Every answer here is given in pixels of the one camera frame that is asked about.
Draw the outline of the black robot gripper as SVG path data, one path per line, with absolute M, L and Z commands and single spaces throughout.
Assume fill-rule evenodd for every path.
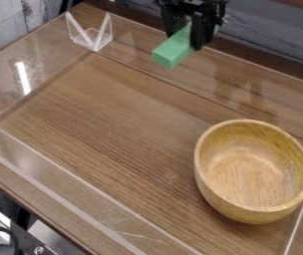
M 228 0 L 155 0 L 165 34 L 171 37 L 186 25 L 191 16 L 190 46 L 199 51 L 211 41 L 215 25 L 224 23 Z

